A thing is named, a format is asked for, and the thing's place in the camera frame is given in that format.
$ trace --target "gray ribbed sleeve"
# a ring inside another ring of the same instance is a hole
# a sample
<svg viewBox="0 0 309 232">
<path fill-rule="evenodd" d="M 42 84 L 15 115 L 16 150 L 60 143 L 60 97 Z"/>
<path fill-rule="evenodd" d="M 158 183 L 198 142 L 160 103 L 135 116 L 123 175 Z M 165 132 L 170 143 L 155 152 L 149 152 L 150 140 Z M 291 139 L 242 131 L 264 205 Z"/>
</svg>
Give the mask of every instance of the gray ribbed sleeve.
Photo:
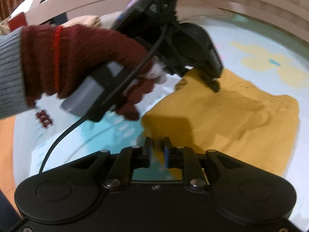
<svg viewBox="0 0 309 232">
<path fill-rule="evenodd" d="M 0 36 L 0 119 L 28 109 L 20 57 L 21 28 Z"/>
</svg>

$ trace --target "black cable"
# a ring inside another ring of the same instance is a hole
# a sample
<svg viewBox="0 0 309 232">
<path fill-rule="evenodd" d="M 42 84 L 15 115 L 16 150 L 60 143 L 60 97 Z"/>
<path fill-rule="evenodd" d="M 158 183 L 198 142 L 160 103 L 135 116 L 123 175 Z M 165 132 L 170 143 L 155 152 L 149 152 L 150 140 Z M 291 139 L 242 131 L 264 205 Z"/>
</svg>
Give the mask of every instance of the black cable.
<svg viewBox="0 0 309 232">
<path fill-rule="evenodd" d="M 131 83 L 131 81 L 136 77 L 138 71 L 149 61 L 149 59 L 152 58 L 152 56 L 154 55 L 154 53 L 157 51 L 157 49 L 159 48 L 160 44 L 162 43 L 165 35 L 167 32 L 167 25 L 164 25 L 162 27 L 162 31 L 161 31 L 161 35 L 159 37 L 159 39 L 156 41 L 156 43 L 153 45 L 153 47 L 151 48 L 151 50 L 149 51 L 149 53 L 147 54 L 147 56 L 138 64 L 138 66 L 136 66 L 131 73 L 126 77 L 126 79 L 120 84 L 118 85 L 107 97 L 106 99 L 103 101 L 103 103 L 97 108 L 97 110 L 99 108 L 102 107 L 102 105 L 106 104 L 111 98 L 114 97 L 114 95 L 116 93 L 118 93 L 119 91 L 123 91 L 126 89 L 126 87 L 129 86 L 129 84 Z M 52 151 L 55 149 L 55 147 L 60 143 L 60 141 L 62 141 L 70 132 L 72 132 L 75 128 L 77 128 L 78 126 L 80 126 L 82 123 L 84 123 L 87 119 L 91 118 L 93 115 L 96 114 L 96 110 L 94 110 L 92 113 L 87 113 L 85 114 L 82 118 L 80 118 L 78 121 L 76 121 L 73 125 L 71 125 L 68 129 L 66 129 L 56 140 L 55 142 L 51 145 L 51 147 L 48 149 L 43 162 L 41 164 L 41 167 L 39 169 L 39 173 L 43 172 L 43 169 L 46 165 L 46 162 L 48 160 L 48 158 L 50 157 Z"/>
</svg>

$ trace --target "silver screw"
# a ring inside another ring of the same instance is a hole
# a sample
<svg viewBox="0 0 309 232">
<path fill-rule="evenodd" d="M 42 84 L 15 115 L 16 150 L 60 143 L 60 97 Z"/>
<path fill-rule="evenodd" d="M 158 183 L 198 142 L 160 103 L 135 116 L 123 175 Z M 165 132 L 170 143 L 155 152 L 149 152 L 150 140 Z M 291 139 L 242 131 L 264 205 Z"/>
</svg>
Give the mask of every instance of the silver screw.
<svg viewBox="0 0 309 232">
<path fill-rule="evenodd" d="M 24 228 L 23 232 L 33 232 L 33 230 L 31 228 Z"/>
<path fill-rule="evenodd" d="M 202 187 L 202 186 L 205 186 L 206 182 L 202 179 L 193 179 L 190 181 L 190 184 L 193 187 Z"/>
<path fill-rule="evenodd" d="M 151 187 L 152 190 L 158 190 L 158 189 L 160 189 L 160 188 L 161 188 L 160 185 L 153 185 L 153 186 Z"/>
<path fill-rule="evenodd" d="M 121 182 L 118 179 L 110 179 L 105 182 L 105 185 L 108 187 L 119 187 L 120 184 Z"/>
</svg>

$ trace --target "maroon glove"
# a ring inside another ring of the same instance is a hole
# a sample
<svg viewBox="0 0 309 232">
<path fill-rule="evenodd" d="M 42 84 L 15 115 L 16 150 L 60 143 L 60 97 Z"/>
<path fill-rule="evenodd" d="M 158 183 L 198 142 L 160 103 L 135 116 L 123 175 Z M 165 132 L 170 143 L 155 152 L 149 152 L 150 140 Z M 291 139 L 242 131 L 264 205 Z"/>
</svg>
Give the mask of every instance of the maroon glove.
<svg viewBox="0 0 309 232">
<path fill-rule="evenodd" d="M 53 95 L 55 90 L 55 32 L 56 27 L 27 26 L 21 34 L 21 59 L 24 72 L 26 100 L 30 107 L 43 93 Z M 85 76 L 96 65 L 116 61 L 127 69 L 136 67 L 148 51 L 135 40 L 114 31 L 75 25 L 60 33 L 59 91 L 60 98 L 71 95 Z M 147 73 L 153 62 L 140 71 Z M 117 113 L 130 120 L 138 119 L 134 104 L 144 93 L 153 89 L 154 82 L 141 80 L 127 93 L 127 102 Z"/>
</svg>

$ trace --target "red band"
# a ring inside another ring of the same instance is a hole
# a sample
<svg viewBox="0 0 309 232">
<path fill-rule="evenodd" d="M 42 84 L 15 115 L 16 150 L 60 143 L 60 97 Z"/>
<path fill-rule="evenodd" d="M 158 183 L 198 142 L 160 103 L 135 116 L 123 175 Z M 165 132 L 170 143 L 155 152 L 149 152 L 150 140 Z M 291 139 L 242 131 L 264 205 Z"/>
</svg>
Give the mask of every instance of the red band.
<svg viewBox="0 0 309 232">
<path fill-rule="evenodd" d="M 55 38 L 54 38 L 54 66 L 55 66 L 55 74 L 54 74 L 54 80 L 55 80 L 55 93 L 60 92 L 60 40 L 61 40 L 61 31 L 63 27 L 58 26 L 55 32 Z"/>
</svg>

